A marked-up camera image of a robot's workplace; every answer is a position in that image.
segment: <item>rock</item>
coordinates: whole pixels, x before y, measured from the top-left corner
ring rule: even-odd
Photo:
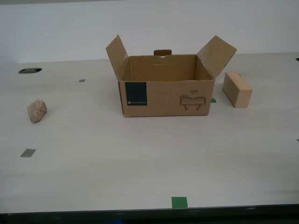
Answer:
[[[27,107],[27,111],[32,123],[40,121],[47,113],[47,106],[42,100],[37,100]]]

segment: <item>white table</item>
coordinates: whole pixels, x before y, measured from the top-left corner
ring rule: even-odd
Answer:
[[[108,60],[17,64],[0,83],[0,213],[299,203],[296,57],[234,56],[209,115],[191,117],[124,118]],[[247,109],[222,90],[234,70],[253,87]],[[32,124],[36,99],[48,113]]]

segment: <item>black cable hole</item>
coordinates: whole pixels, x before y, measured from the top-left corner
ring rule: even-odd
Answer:
[[[41,71],[41,68],[28,68],[28,69],[22,69],[19,71],[20,74],[28,74],[28,73],[37,73]]]

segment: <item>open cardboard box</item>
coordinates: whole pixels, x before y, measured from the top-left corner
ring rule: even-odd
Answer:
[[[128,56],[117,37],[106,47],[125,117],[208,115],[215,79],[236,52],[213,37],[195,55],[155,50]]]

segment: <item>printed label on box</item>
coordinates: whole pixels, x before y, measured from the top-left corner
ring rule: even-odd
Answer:
[[[147,106],[146,82],[125,82],[127,105]]]

